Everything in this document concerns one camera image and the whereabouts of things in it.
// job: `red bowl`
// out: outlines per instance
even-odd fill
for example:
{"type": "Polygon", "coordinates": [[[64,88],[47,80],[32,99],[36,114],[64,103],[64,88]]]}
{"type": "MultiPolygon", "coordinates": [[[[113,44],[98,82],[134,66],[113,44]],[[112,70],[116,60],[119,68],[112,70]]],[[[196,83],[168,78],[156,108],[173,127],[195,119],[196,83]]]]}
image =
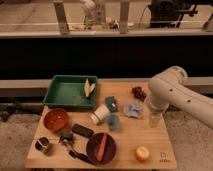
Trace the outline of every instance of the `red bowl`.
{"type": "Polygon", "coordinates": [[[116,153],[115,140],[109,134],[107,134],[107,142],[106,142],[103,160],[98,161],[96,159],[96,155],[98,153],[98,149],[99,149],[103,135],[104,133],[94,134],[87,143],[87,147],[86,147],[87,156],[89,160],[95,165],[101,165],[101,164],[106,164],[110,162],[114,158],[116,153]]]}
{"type": "Polygon", "coordinates": [[[56,133],[63,129],[68,124],[68,114],[64,109],[53,109],[44,117],[44,126],[48,130],[56,133]]]}

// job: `plastic tray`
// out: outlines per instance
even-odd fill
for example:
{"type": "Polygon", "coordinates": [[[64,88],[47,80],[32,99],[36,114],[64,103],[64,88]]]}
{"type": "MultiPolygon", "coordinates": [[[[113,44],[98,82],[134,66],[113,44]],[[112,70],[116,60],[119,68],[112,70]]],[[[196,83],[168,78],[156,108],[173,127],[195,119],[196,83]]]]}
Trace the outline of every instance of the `plastic tray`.
{"type": "Polygon", "coordinates": [[[93,108],[96,102],[97,81],[96,76],[55,75],[43,103],[50,108],[93,108]],[[84,94],[86,79],[90,84],[96,84],[88,99],[84,94]]]}

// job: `brown food item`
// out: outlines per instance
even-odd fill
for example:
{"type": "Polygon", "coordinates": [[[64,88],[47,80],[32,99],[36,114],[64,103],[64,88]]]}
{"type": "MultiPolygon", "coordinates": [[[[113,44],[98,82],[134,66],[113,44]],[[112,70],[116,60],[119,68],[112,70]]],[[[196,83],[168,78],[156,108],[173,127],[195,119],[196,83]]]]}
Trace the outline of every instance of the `brown food item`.
{"type": "Polygon", "coordinates": [[[146,93],[142,90],[141,87],[134,87],[132,88],[132,93],[134,94],[134,97],[144,102],[146,98],[146,93]]]}

